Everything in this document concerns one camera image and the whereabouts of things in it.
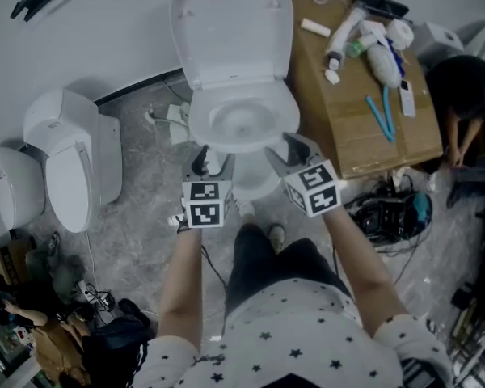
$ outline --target white cloth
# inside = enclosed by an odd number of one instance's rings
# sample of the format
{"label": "white cloth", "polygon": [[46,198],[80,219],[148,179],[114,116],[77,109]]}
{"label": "white cloth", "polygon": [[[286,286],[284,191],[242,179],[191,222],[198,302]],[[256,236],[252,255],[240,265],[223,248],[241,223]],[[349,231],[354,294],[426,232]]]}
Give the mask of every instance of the white cloth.
{"label": "white cloth", "polygon": [[263,387],[289,374],[319,387],[398,388],[409,385],[401,361],[413,370],[413,360],[447,386],[452,379],[445,347],[416,318],[388,319],[372,339],[350,297],[303,279],[275,283],[245,301],[203,356],[188,341],[164,336],[142,347],[142,357],[134,388]]}

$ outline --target black shoe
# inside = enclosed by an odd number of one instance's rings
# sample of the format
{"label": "black shoe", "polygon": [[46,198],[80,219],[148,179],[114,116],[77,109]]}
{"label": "black shoe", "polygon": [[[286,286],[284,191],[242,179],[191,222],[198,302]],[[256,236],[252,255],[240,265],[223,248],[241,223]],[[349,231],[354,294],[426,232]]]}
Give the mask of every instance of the black shoe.
{"label": "black shoe", "polygon": [[117,305],[119,306],[119,309],[122,310],[123,314],[131,314],[137,318],[144,327],[150,326],[151,321],[140,311],[135,302],[131,302],[129,299],[121,299]]}
{"label": "black shoe", "polygon": [[454,207],[456,203],[460,200],[460,184],[454,183],[449,196],[447,197],[447,201],[445,204],[447,205],[448,209]]}

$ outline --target white remote control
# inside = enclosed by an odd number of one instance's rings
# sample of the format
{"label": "white remote control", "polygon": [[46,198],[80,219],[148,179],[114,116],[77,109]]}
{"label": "white remote control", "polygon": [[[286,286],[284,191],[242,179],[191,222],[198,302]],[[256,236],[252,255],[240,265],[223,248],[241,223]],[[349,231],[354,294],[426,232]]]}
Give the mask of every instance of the white remote control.
{"label": "white remote control", "polygon": [[413,98],[411,83],[404,80],[401,81],[399,94],[401,96],[401,104],[403,105],[403,115],[415,118],[415,99]]}

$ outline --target toilet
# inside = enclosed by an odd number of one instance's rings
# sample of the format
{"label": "toilet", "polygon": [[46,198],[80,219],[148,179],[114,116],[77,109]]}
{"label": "toilet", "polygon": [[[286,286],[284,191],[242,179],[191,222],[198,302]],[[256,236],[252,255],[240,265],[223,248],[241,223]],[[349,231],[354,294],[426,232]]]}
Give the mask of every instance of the toilet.
{"label": "toilet", "polygon": [[27,110],[23,139],[48,155],[48,198],[68,231],[88,230],[120,195],[120,123],[89,99],[65,89],[42,95]]}
{"label": "toilet", "polygon": [[287,158],[282,133],[295,133],[300,119],[284,82],[293,39],[291,0],[172,0],[170,17],[193,89],[193,139],[208,145],[218,162],[236,154],[236,197],[266,196],[280,179],[263,148]]}
{"label": "toilet", "polygon": [[45,189],[41,165],[34,158],[0,147],[0,215],[8,230],[43,213]]}

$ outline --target brown cardboard box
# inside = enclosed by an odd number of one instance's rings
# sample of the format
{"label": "brown cardboard box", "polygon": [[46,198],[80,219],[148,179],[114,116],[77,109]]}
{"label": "brown cardboard box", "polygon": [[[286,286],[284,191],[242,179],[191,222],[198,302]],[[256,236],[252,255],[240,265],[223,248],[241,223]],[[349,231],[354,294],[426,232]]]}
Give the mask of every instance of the brown cardboard box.
{"label": "brown cardboard box", "polygon": [[31,250],[28,238],[15,240],[0,247],[0,275],[8,285],[17,285],[29,281],[25,256]]}
{"label": "brown cardboard box", "polygon": [[[414,165],[442,155],[437,118],[424,75],[411,50],[405,50],[405,79],[413,86],[416,117],[402,114],[398,90],[390,90],[390,109],[395,142],[383,135],[365,102],[370,95],[382,107],[382,88],[373,77],[366,55],[347,57],[338,71],[341,82],[325,79],[323,54],[328,39],[300,29],[304,18],[335,32],[352,0],[330,0],[318,5],[313,0],[293,0],[293,52],[289,79],[301,113],[300,133],[316,141],[344,179],[370,175],[402,165]],[[387,19],[372,20],[388,23]]]}

